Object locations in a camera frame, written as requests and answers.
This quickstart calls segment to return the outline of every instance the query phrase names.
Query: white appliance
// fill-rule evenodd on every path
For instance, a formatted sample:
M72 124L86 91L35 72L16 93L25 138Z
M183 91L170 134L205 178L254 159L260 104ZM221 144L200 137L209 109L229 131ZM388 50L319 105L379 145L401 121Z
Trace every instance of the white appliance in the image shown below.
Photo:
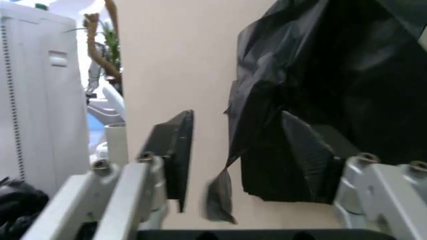
M7 1L0 21L0 179L53 196L89 169L76 23Z

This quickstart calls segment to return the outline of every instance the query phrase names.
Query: white wall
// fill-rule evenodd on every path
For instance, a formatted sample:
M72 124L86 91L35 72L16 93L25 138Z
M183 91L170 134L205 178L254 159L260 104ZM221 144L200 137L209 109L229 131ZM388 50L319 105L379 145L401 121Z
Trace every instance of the white wall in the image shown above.
M118 1L129 157L152 126L195 111L186 212L175 204L165 228L328 228L330 206L263 202L243 192L240 163L230 170L238 225L203 220L206 183L224 167L228 151L223 114L236 77L237 35L273 0Z

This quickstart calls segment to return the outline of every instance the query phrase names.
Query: black cloth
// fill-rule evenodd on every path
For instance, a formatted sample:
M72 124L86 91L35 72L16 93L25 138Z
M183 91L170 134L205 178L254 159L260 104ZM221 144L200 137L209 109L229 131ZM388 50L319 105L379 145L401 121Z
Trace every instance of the black cloth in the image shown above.
M49 197L18 179L0 181L0 240L20 239Z
M392 165L426 160L426 13L425 0L278 0L246 27L207 218L236 222L227 167L238 158L247 193L320 203L359 151Z

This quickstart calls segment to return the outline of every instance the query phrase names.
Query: screw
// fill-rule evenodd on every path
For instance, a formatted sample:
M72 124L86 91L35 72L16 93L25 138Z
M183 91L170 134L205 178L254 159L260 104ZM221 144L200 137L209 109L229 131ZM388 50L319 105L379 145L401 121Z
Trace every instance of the screw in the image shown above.
M377 156L368 152L361 152L357 156L358 156L358 160L365 164L380 163L380 159Z
M110 162L106 159L97 160L92 164L94 170L104 170L110 168Z
M427 173L427 163L423 161L411 161L409 167L417 173Z
M151 151L146 151L137 160L140 163L143 163L143 162L151 163L153 159L154 159L154 153Z

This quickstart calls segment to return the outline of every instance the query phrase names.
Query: wooden branch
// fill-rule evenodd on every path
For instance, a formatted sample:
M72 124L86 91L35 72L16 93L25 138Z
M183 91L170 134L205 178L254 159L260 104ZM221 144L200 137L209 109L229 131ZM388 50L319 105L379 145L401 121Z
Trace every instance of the wooden branch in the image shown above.
M87 29L87 52L89 57L99 64L102 68L104 68L105 73L113 76L115 78L116 83L122 82L122 75L116 69L116 67L105 58L101 56L101 54L97 51L95 44L95 35L97 34L97 27L100 15L98 13L95 14L85 14L85 20L83 22L83 26Z
M115 34L117 35L117 39L119 38L119 24L117 21L117 7L113 0L105 0L105 8L108 11L108 15L111 18L112 25L114 26Z

